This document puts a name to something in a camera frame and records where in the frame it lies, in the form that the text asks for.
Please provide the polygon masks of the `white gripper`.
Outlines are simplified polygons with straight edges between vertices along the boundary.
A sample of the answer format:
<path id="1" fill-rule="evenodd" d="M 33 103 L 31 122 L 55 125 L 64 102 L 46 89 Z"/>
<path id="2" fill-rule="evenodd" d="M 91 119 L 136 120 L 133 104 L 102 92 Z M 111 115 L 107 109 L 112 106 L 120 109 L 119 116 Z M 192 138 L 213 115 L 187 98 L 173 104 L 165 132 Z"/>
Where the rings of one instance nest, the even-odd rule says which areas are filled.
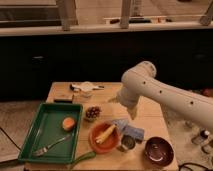
<path id="1" fill-rule="evenodd" d="M 137 107 L 140 96 L 126 87 L 122 87 L 116 96 L 118 102 L 125 106 L 131 119 L 134 120 L 137 116 Z"/>

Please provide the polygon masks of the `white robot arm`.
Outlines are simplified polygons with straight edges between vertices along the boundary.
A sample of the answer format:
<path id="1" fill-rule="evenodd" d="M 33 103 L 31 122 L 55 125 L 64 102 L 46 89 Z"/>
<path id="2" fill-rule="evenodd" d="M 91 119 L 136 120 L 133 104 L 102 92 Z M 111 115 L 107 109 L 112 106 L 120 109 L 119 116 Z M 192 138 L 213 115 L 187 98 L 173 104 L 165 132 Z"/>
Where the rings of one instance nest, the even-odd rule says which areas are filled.
<path id="1" fill-rule="evenodd" d="M 183 117 L 213 133 L 213 99 L 186 91 L 155 79 L 156 67 L 143 61 L 122 75 L 118 102 L 134 109 L 141 96 L 150 98 L 180 113 Z"/>

